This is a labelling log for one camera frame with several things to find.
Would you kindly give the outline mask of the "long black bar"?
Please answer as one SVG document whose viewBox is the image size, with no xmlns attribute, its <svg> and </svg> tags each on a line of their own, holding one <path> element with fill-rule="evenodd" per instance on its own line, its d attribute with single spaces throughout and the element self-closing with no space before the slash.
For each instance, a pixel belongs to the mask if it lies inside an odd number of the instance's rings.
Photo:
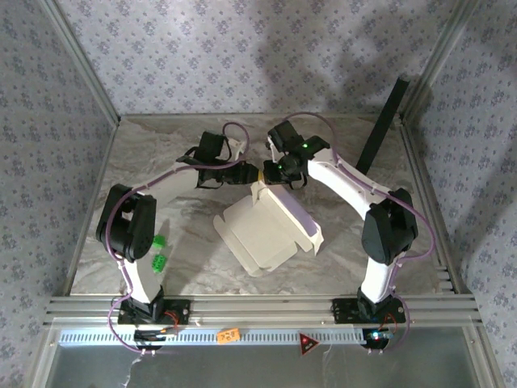
<svg viewBox="0 0 517 388">
<path fill-rule="evenodd" d="M 402 78 L 398 78 L 395 82 L 355 165 L 355 168 L 362 174 L 366 175 L 370 170 L 409 84 L 409 81 Z"/>
</svg>

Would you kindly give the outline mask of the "white lavender paper box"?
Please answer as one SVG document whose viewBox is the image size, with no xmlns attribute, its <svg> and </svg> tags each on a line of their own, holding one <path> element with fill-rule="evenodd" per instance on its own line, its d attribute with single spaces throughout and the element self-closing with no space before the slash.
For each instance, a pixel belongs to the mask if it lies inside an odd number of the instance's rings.
<svg viewBox="0 0 517 388">
<path fill-rule="evenodd" d="M 216 232 L 252 277 L 275 271 L 299 250 L 317 254 L 322 228 L 281 185 L 262 181 L 213 219 Z"/>
</svg>

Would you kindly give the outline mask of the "orange paper label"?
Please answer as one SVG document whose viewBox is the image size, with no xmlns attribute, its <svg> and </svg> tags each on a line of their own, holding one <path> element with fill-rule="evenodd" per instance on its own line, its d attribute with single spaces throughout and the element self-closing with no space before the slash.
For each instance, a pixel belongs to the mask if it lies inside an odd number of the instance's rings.
<svg viewBox="0 0 517 388">
<path fill-rule="evenodd" d="M 240 339 L 241 332 L 238 328 L 224 329 L 216 334 L 216 343 L 219 345 L 231 344 L 238 342 Z"/>
</svg>

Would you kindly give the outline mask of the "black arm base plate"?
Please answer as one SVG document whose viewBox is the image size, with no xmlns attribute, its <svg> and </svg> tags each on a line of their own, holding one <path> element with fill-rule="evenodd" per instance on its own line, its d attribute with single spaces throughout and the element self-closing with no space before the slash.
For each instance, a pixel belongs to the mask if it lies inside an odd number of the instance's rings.
<svg viewBox="0 0 517 388">
<path fill-rule="evenodd" d="M 331 312 L 336 324 L 383 323 L 393 317 L 396 323 L 406 322 L 406 312 L 399 299 L 391 296 L 372 304 L 365 297 L 341 297 L 331 302 Z"/>
<path fill-rule="evenodd" d="M 118 324 L 188 324 L 191 301 L 188 299 L 159 298 L 149 304 L 132 298 L 121 303 Z"/>
</svg>

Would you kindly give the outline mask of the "aluminium frame post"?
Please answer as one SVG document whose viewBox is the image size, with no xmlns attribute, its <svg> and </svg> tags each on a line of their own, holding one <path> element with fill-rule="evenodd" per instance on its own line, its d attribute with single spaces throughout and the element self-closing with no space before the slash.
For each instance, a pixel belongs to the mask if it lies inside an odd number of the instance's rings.
<svg viewBox="0 0 517 388">
<path fill-rule="evenodd" d="M 413 123 L 420 109 L 426 104 L 431 95 L 431 87 L 439 76 L 446 60 L 461 38 L 473 13 L 479 7 L 481 0 L 456 0 L 448 21 L 444 24 L 435 47 L 422 74 L 412 87 L 405 106 L 401 110 L 403 124 Z"/>
<path fill-rule="evenodd" d="M 85 51 L 74 34 L 72 25 L 66 18 L 57 0 L 36 1 L 52 23 L 65 51 L 69 54 L 107 120 L 113 125 L 119 124 L 120 116 L 111 103 L 108 93 L 95 73 L 94 66 L 88 60 Z"/>
</svg>

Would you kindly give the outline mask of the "aluminium side rail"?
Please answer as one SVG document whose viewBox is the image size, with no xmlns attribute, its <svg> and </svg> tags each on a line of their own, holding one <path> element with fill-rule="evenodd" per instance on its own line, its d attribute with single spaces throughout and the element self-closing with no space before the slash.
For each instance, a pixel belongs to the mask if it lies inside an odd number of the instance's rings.
<svg viewBox="0 0 517 388">
<path fill-rule="evenodd" d="M 445 222 L 439 211 L 437 197 L 425 162 L 418 153 L 418 144 L 411 130 L 403 123 L 400 123 L 399 128 L 420 209 L 431 225 L 435 236 L 435 250 L 431 258 L 439 274 L 448 272 L 448 283 L 450 285 L 440 285 L 439 289 L 444 293 L 470 294 L 469 288 L 456 267 L 458 264 L 457 257 L 451 248 Z"/>
<path fill-rule="evenodd" d="M 100 168 L 99 168 L 99 173 L 98 173 L 96 181 L 95 181 L 95 186 L 94 186 L 94 189 L 92 192 L 92 196 L 90 198 L 90 202 L 89 202 L 88 208 L 86 210 L 85 220 L 82 224 L 82 228 L 81 228 L 81 231 L 80 231 L 80 234 L 78 237 L 78 242 L 76 244 L 76 247 L 74 249 L 74 254 L 73 254 L 71 262 L 70 262 L 69 270 L 66 274 L 64 284 L 60 291 L 61 296 L 68 297 L 70 295 L 70 292 L 71 292 L 71 289 L 72 289 L 72 286 L 74 283 L 74 278 L 77 273 L 78 263 L 80 261 L 81 255 L 82 255 L 86 237 L 88 235 L 88 230 L 90 228 L 90 223 L 91 223 L 92 217 L 94 215 L 95 204 L 96 204 L 100 189 L 102 187 L 103 178 L 105 176 L 105 171 L 107 169 L 107 163 L 108 163 L 110 155 L 111 155 L 111 149 L 113 147 L 113 143 L 116 138 L 116 134 L 117 134 L 119 127 L 120 127 L 120 120 L 118 120 L 115 123 L 115 125 L 113 126 L 110 137 L 108 139 L 107 147 L 105 149 L 103 160 L 102 160 Z"/>
</svg>

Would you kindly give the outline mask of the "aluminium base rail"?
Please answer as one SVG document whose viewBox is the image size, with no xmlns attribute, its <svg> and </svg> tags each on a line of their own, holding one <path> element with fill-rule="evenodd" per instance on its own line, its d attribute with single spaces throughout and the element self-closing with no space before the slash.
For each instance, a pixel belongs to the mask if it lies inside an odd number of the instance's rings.
<svg viewBox="0 0 517 388">
<path fill-rule="evenodd" d="M 112 296 L 78 295 L 53 298 L 45 325 L 104 327 Z M 330 295 L 206 295 L 191 296 L 185 328 L 313 328 L 332 327 Z M 469 294 L 404 296 L 411 327 L 465 327 L 482 325 Z"/>
</svg>

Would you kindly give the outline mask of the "red triangle sticker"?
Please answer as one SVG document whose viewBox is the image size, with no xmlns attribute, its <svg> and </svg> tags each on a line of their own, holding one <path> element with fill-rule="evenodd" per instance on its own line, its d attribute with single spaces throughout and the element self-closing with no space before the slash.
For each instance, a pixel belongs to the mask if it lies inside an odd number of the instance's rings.
<svg viewBox="0 0 517 388">
<path fill-rule="evenodd" d="M 312 352 L 321 343 L 321 341 L 316 339 L 314 335 L 308 335 L 304 332 L 299 332 L 298 338 L 302 356 L 305 356 L 308 353 Z"/>
</svg>

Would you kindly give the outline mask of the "black controller board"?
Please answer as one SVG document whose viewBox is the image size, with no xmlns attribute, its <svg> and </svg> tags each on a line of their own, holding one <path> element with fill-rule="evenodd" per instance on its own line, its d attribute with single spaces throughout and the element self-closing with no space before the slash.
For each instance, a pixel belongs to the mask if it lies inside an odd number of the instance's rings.
<svg viewBox="0 0 517 388">
<path fill-rule="evenodd" d="M 157 351 L 164 346 L 168 339 L 175 338 L 177 334 L 178 332 L 174 328 L 135 330 L 132 339 L 141 351 Z"/>
<path fill-rule="evenodd" d="M 364 328 L 362 333 L 364 343 L 361 346 L 369 352 L 383 352 L 389 345 L 389 341 L 394 337 L 393 332 L 388 328 Z"/>
</svg>

